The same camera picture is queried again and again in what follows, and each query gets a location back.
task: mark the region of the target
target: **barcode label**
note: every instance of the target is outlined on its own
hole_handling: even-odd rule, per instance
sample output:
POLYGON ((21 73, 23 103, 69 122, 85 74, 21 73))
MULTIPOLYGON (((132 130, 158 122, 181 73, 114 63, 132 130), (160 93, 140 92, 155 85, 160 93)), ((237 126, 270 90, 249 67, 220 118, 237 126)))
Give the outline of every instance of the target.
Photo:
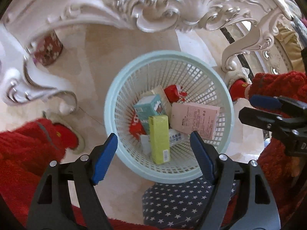
POLYGON ((137 112, 137 113, 142 113, 142 112, 143 112, 143 109, 142 109, 142 108, 135 108, 135 112, 137 112))
POLYGON ((168 150, 164 150, 163 151, 163 162, 168 162, 169 161, 169 154, 168 154, 168 150))

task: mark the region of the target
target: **blue rubber pad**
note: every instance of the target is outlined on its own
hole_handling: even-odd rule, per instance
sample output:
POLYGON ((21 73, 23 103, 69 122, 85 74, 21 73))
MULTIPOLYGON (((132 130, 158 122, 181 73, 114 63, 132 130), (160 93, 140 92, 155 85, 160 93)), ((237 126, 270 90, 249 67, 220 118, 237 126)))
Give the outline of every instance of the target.
POLYGON ((252 107, 268 110, 278 110, 282 106, 282 103, 277 98, 262 95, 253 95, 249 102, 252 107))
POLYGON ((117 150, 117 145, 117 136, 112 133, 103 145, 96 146, 90 154, 90 156, 93 154, 92 160, 95 164, 93 166, 94 173, 92 176, 92 182, 95 185, 104 179, 109 165, 117 150))
POLYGON ((198 162, 198 165, 208 182, 214 184, 217 179, 217 168, 215 165, 218 153, 211 144, 206 144, 197 131, 190 135, 190 145, 198 162))

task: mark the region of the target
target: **yellow-green box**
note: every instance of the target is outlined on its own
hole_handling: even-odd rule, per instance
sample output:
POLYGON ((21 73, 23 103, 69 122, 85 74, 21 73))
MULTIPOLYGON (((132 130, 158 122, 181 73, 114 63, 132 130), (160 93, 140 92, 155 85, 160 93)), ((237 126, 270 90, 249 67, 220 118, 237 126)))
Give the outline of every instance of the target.
POLYGON ((151 155, 156 164, 170 161, 167 115, 152 116, 149 120, 151 155))

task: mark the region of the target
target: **metal bolt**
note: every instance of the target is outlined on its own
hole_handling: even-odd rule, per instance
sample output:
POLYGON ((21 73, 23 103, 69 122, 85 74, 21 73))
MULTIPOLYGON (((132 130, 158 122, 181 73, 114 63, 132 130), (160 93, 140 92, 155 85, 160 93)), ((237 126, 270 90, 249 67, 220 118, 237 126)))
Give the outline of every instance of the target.
POLYGON ((294 134, 294 135, 297 135, 298 136, 298 131, 297 130, 292 130, 292 133, 294 134))
POLYGON ((258 165, 258 163, 257 163, 257 161, 255 161, 255 160, 251 160, 251 165, 254 166, 254 167, 256 167, 256 166, 258 165))
POLYGON ((222 161, 226 161, 228 159, 228 157, 224 154, 219 155, 219 159, 221 159, 222 161))
POLYGON ((54 167, 56 164, 57 164, 57 161, 51 161, 49 165, 50 165, 51 167, 54 167))
POLYGON ((80 160, 84 162, 84 161, 87 161, 88 158, 89 158, 88 155, 82 155, 82 156, 80 157, 80 160))

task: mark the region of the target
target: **basket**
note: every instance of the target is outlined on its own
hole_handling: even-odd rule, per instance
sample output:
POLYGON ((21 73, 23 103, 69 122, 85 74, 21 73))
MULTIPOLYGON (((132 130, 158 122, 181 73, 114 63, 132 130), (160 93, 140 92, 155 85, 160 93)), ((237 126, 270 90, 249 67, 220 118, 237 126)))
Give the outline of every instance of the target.
POLYGON ((219 153, 230 142, 234 111, 223 80, 200 59, 177 51, 155 51, 127 64, 113 80, 105 101, 104 122, 107 134, 118 136, 117 156, 132 171, 145 179, 160 183, 187 182, 202 176, 190 143, 170 149, 171 161, 162 165, 142 153, 141 143, 129 133, 133 105, 140 94, 162 85, 181 85, 188 93, 186 102, 221 107, 214 140, 205 140, 219 153))

